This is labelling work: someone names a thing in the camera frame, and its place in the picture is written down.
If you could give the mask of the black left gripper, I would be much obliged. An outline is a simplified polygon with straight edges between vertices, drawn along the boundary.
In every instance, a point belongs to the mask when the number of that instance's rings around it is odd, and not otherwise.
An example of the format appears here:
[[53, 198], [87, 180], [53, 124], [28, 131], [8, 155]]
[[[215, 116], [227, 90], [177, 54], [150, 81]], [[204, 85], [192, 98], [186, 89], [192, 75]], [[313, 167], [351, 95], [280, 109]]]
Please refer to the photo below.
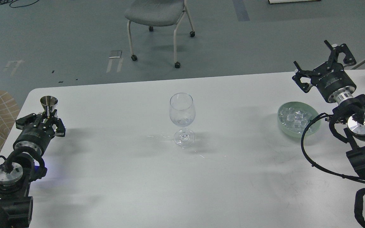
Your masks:
[[55, 136], [65, 137], [66, 129], [61, 118], [50, 117], [45, 120], [45, 113], [31, 113], [15, 121], [16, 129], [22, 130], [13, 144], [13, 149], [27, 146], [39, 155], [44, 155], [50, 141]]

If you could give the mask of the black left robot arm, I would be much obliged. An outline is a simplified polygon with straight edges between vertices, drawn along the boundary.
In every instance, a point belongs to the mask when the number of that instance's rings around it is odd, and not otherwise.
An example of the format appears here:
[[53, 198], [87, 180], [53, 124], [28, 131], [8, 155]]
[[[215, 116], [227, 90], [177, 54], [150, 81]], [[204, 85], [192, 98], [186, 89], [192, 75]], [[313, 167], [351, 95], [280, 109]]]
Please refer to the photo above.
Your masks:
[[8, 157], [0, 156], [0, 228], [28, 228], [32, 220], [30, 184], [45, 177], [42, 158], [50, 141], [65, 136], [57, 110], [29, 114], [16, 120], [21, 130]]

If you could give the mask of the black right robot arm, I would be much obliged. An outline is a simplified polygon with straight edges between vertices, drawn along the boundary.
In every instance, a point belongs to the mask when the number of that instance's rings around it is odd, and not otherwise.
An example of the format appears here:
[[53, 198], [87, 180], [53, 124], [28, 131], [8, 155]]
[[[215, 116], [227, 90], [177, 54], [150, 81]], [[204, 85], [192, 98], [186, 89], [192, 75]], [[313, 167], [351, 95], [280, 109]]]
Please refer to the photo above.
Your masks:
[[[332, 114], [320, 113], [309, 121], [300, 138], [301, 151], [312, 167], [365, 184], [365, 95], [353, 96], [357, 86], [344, 69], [356, 65], [357, 62], [345, 43], [331, 45], [327, 40], [324, 43], [330, 49], [328, 60], [313, 70], [303, 70], [294, 61], [297, 70], [292, 79], [303, 92], [308, 93], [311, 88], [316, 87], [327, 103], [337, 103], [338, 106], [333, 109]], [[330, 171], [317, 164], [306, 153], [304, 138], [307, 130], [323, 118], [329, 123], [333, 136], [351, 146], [346, 157], [357, 176]]]

